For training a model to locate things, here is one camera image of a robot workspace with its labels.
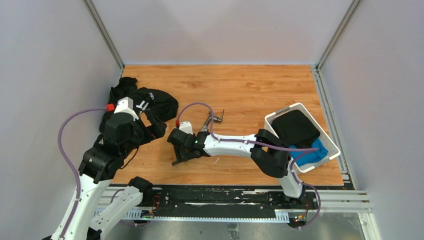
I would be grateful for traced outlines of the grey faucet with lever handle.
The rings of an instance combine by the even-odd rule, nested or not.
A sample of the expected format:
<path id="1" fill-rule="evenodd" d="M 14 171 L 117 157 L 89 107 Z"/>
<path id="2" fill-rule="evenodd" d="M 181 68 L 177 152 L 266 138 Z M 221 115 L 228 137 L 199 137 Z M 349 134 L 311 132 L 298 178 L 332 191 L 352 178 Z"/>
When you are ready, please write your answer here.
<path id="1" fill-rule="evenodd" d="M 222 110 L 222 113 L 220 114 L 220 116 L 217 115 L 213 115 L 213 116 L 208 116 L 206 121 L 203 123 L 202 127 L 200 128 L 201 132 L 207 132 L 209 130 L 209 125 L 211 123 L 218 123 L 220 124 L 224 118 L 224 114 L 225 114 L 225 109 Z"/>

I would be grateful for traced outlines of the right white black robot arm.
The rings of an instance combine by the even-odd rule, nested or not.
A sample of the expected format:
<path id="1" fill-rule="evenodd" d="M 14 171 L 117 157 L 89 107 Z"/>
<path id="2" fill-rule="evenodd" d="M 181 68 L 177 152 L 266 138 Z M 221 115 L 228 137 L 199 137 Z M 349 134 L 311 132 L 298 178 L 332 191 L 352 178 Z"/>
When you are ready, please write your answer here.
<path id="1" fill-rule="evenodd" d="M 236 156 L 252 159 L 267 176 L 278 179 L 286 203 L 294 209 L 306 202 L 304 187 L 293 172 L 291 149 L 266 129 L 244 136 L 214 135 L 208 131 L 186 133 L 175 128 L 167 138 L 173 146 L 177 165 L 192 159 Z"/>

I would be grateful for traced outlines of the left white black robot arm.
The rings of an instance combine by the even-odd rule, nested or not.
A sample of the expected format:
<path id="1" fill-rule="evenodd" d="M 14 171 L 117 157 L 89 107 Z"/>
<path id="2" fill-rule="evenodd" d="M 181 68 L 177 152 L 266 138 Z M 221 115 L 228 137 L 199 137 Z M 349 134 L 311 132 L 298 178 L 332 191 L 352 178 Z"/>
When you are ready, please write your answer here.
<path id="1" fill-rule="evenodd" d="M 95 143 L 82 157 L 76 174 L 76 189 L 65 215 L 48 240 L 103 240 L 136 205 L 150 205 L 154 199 L 152 183 L 134 177 L 117 199 L 100 214 L 95 210 L 118 170 L 124 167 L 128 155 L 139 146 L 162 138 L 167 125 L 150 109 L 145 112 L 150 121 L 145 126 L 132 110 L 115 110 L 106 121 L 102 143 Z"/>

